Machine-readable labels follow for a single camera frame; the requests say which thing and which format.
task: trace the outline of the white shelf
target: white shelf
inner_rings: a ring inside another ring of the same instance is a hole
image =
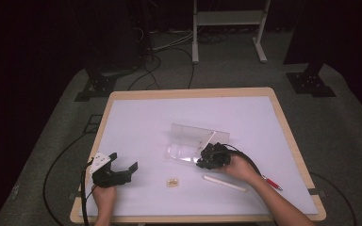
[[[198,25],[238,25],[260,24],[262,10],[250,11],[200,11],[197,13]]]

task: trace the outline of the cable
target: cable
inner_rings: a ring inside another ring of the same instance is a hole
[[[152,74],[152,72],[154,72],[158,67],[160,67],[160,65],[161,65],[161,60],[160,60],[160,58],[159,58],[158,56],[155,56],[155,55],[153,55],[153,57],[155,57],[155,58],[158,60],[157,66],[154,67],[154,69],[151,70],[151,71],[149,71],[148,73],[145,73],[145,74],[141,75],[140,77],[138,77],[138,78],[128,87],[128,89],[127,89],[128,91],[131,90],[131,88],[132,88],[140,79],[142,79],[144,76],[146,76],[146,75],[148,75],[148,74]]]
[[[159,46],[159,47],[154,47],[152,48],[153,51],[156,51],[156,50],[161,50],[161,49],[165,49],[165,48],[168,48],[168,47],[171,47],[171,46],[175,46],[177,44],[181,44],[182,42],[185,42],[187,40],[189,40],[190,38],[192,38],[192,32],[189,32],[189,34],[179,40],[175,40],[169,44],[166,44],[166,45],[162,45],[162,46]]]
[[[94,186],[92,187],[92,190],[90,191],[90,194],[88,194],[87,199],[90,197],[90,195],[92,194],[93,190],[95,190],[96,187],[97,187],[97,185],[94,185]]]
[[[134,27],[133,29],[134,29],[134,30],[139,30],[139,31],[140,31],[140,33],[141,33],[140,40],[135,40],[135,42],[136,42],[136,43],[140,43],[140,41],[142,41],[142,39],[143,39],[143,30],[142,30],[142,29],[140,29],[139,27]]]
[[[87,167],[92,164],[92,160],[85,166],[85,168],[81,171],[81,208],[82,208],[82,218],[84,219],[84,225],[89,226],[87,216],[87,198],[85,193],[85,174],[87,173]]]
[[[159,60],[159,65],[161,65],[161,60],[160,60],[160,58],[159,58],[158,56],[153,56],[153,57],[157,57],[157,59]],[[146,61],[145,61],[145,64],[144,64],[143,66],[144,66],[145,70],[146,70],[149,74],[151,74],[152,78],[154,79],[154,82],[153,82],[152,84],[156,84],[156,85],[157,85],[157,88],[158,88],[158,89],[161,89],[161,88],[160,88],[160,85],[159,85],[158,82],[156,81],[155,76],[152,74],[152,71],[149,71],[148,68],[146,67]]]
[[[233,148],[234,151],[230,151],[230,153],[233,153],[233,154],[237,154],[239,155],[240,157],[242,157],[243,159],[245,159],[249,164],[251,164],[251,166],[254,168],[255,172],[257,172],[257,174],[259,174],[261,176],[261,172],[260,170],[258,169],[257,165],[255,164],[255,162],[248,156],[246,155],[245,153],[241,152],[240,150],[238,150],[236,147],[232,146],[232,145],[229,145],[229,144],[223,144],[224,146],[226,147],[230,147],[230,148]]]
[[[73,142],[71,142],[65,149],[63,149],[63,151],[58,155],[58,157],[54,160],[54,162],[52,163],[51,167],[49,168],[48,172],[46,173],[45,176],[45,180],[43,181],[43,187],[42,187],[42,197],[43,197],[43,202],[45,204],[46,209],[48,210],[49,215],[52,217],[52,219],[60,226],[63,226],[63,224],[55,217],[54,213],[52,212],[49,204],[48,204],[48,200],[46,200],[46,183],[48,181],[49,175],[51,173],[52,168],[54,167],[54,165],[57,163],[57,161],[63,156],[64,153],[66,153],[78,140],[80,140],[82,137],[84,137],[85,135],[87,135],[88,133],[83,133],[80,137],[78,137],[77,139],[75,139]]]
[[[343,192],[342,192],[339,188],[337,188],[337,186],[336,186],[334,183],[332,183],[330,180],[326,179],[325,177],[323,177],[323,176],[321,176],[321,175],[319,175],[319,174],[317,174],[317,173],[315,173],[315,172],[312,172],[312,171],[310,171],[309,173],[310,173],[311,175],[314,175],[314,176],[322,179],[323,181],[327,182],[330,186],[332,186],[332,187],[337,191],[337,193],[339,193],[339,195],[343,198],[343,200],[344,200],[344,201],[346,202],[346,204],[348,205],[349,210],[351,211],[351,215],[352,215],[352,219],[353,219],[353,222],[354,222],[354,226],[356,226],[356,225],[357,225],[357,218],[356,218],[356,215],[355,215],[355,213],[354,213],[354,209],[353,209],[351,203],[349,202],[348,198],[346,198],[346,196],[343,194]]]

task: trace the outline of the right hand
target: right hand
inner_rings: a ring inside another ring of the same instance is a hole
[[[220,170],[248,184],[260,177],[248,161],[236,154],[231,154],[230,164]]]

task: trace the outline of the small object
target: small object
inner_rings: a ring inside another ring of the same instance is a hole
[[[167,180],[167,187],[178,186],[178,179],[169,179]]]
[[[213,178],[213,177],[206,176],[206,175],[204,175],[204,179],[207,180],[207,181],[209,181],[209,182],[214,182],[214,183],[217,183],[217,184],[220,184],[220,185],[223,185],[223,186],[228,186],[228,187],[231,187],[231,188],[234,188],[234,189],[236,189],[236,190],[243,191],[243,192],[247,192],[247,191],[248,191],[248,189],[245,188],[245,187],[235,186],[235,185],[226,183],[226,182],[224,182],[224,181],[221,181],[221,180],[218,180],[218,179],[215,179],[215,178]]]
[[[278,189],[280,191],[282,191],[281,186],[279,186],[278,184],[276,184],[274,181],[270,180],[269,178],[267,178],[265,175],[261,175],[261,177],[263,177],[263,179],[269,183],[272,187],[274,187],[275,189]]]

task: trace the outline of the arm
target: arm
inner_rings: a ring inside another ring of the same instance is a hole
[[[95,199],[96,206],[98,207],[98,217],[96,219],[96,226],[110,225],[110,219],[114,210],[114,203],[117,197],[116,186],[100,187],[92,191],[92,196]]]
[[[266,203],[275,221],[280,226],[314,225],[294,205],[284,199],[243,158],[232,155],[230,165],[221,168],[225,173],[248,183]]]

